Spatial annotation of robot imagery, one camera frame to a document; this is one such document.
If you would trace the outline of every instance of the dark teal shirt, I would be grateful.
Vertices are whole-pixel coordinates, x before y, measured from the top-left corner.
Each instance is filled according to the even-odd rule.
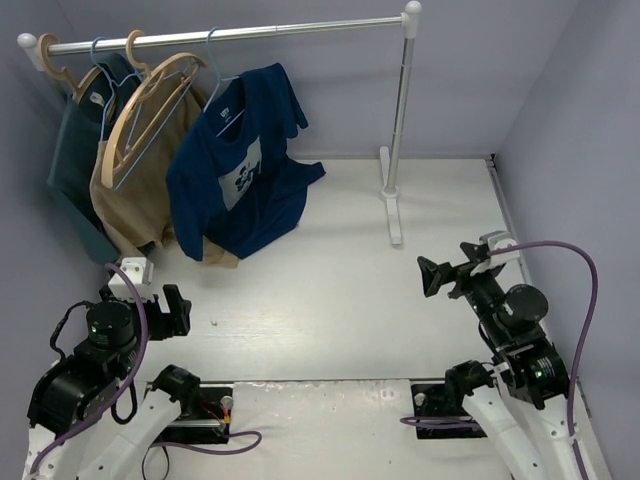
[[[117,83],[135,72],[131,64],[118,54],[108,55],[100,63]],[[120,111],[139,84],[138,78],[133,76],[116,89],[115,110],[111,121],[105,124],[105,140],[109,138]],[[100,73],[79,103],[68,99],[47,179],[53,198],[71,221],[87,255],[100,264],[120,256],[104,232],[89,194],[89,182],[100,141],[102,104],[106,104],[109,98],[109,82]]]

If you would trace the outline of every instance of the clothing label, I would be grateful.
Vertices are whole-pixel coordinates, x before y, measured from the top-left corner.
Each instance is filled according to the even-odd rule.
[[[227,210],[231,210],[249,189],[253,179],[260,173],[262,151],[258,137],[247,149],[246,158],[231,172],[218,177],[222,198]]]
[[[98,92],[91,92],[89,100],[96,105],[100,105],[102,108],[104,108],[104,98],[102,98],[102,95],[100,95]]]
[[[231,115],[229,115],[229,107],[222,110],[220,112],[220,116],[224,118],[224,123],[227,123],[229,120],[231,120]]]

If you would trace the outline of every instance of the black cable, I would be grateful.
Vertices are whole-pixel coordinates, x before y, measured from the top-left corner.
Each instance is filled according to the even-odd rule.
[[[149,455],[151,448],[152,447],[149,447],[147,449],[147,453],[144,454],[144,458],[142,459],[142,479],[143,480],[149,480],[147,478],[147,472],[144,469],[144,464],[147,461],[147,455]],[[171,470],[171,459],[169,458],[169,451],[167,450],[167,447],[162,446],[160,448],[162,448],[162,451],[164,452],[164,456],[167,459],[167,471],[165,472],[164,477],[162,477],[162,480],[167,480],[167,477],[169,477],[169,470]]]
[[[497,357],[498,351],[496,350],[496,347],[493,345],[491,340],[489,340],[489,337],[487,337],[487,334],[484,333],[484,328],[482,328],[482,323],[480,322],[478,322],[478,333],[480,334],[480,338],[482,338],[484,343],[486,343],[487,347],[489,347],[489,350],[491,350],[491,353],[493,353],[493,356]]]
[[[71,312],[78,307],[91,308],[93,306],[94,304],[92,302],[87,302],[87,301],[82,301],[74,305],[71,305],[71,307],[69,307],[69,310],[67,310],[67,313],[65,313],[64,317],[62,317],[62,320],[60,320],[58,322],[58,325],[56,325],[56,328],[53,330],[53,333],[51,334],[51,338],[49,339],[49,346],[51,347],[51,350],[53,350],[58,355],[60,355],[60,360],[64,360],[67,356],[62,351],[62,349],[58,347],[58,345],[56,345],[56,343],[58,342],[58,337],[60,336],[62,329],[66,325],[67,320],[69,320],[69,315],[71,315]]]
[[[127,418],[120,418],[120,416],[118,415],[118,410],[116,409],[116,403],[111,405],[111,417],[118,425],[126,425],[131,420],[133,420],[133,417],[135,417],[136,413],[138,413],[138,394],[136,393],[136,387],[133,385],[133,383],[129,385],[129,393],[131,394],[131,413]]]

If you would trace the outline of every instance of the navy blue t-shirt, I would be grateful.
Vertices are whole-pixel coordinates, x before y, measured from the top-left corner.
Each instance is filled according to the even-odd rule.
[[[246,258],[296,227],[307,187],[325,173],[287,156],[287,139],[307,126],[279,63],[241,74],[202,112],[167,172],[186,255],[202,260],[204,235]]]

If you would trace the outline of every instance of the clothing rack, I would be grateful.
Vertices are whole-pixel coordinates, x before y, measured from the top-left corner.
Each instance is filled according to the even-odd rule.
[[[265,38],[280,35],[299,35],[304,33],[331,32],[337,30],[351,30],[358,28],[382,27],[401,25],[404,28],[404,48],[402,51],[402,63],[400,66],[400,82],[396,100],[396,113],[393,126],[393,138],[391,151],[386,146],[380,148],[380,163],[382,166],[382,198],[387,206],[389,221],[389,234],[392,245],[402,244],[402,229],[398,212],[399,191],[396,185],[398,164],[400,161],[400,143],[404,127],[405,110],[409,92],[409,78],[411,75],[411,62],[413,59],[413,47],[418,31],[420,12],[422,5],[416,0],[410,1],[405,11],[396,17],[369,18],[361,20],[344,20],[335,22],[315,22],[292,25],[273,25],[264,27],[247,27],[215,30],[211,35],[211,41],[241,40],[247,38]],[[167,35],[149,35],[136,38],[134,48],[160,47],[169,45],[193,45],[206,43],[208,31],[175,33]],[[96,43],[94,52],[108,52],[124,50],[126,38],[100,40]],[[38,40],[30,33],[18,36],[18,45],[22,47],[40,72],[45,73],[43,60],[37,48]],[[89,53],[92,42],[60,43],[50,45],[49,56],[75,55]]]

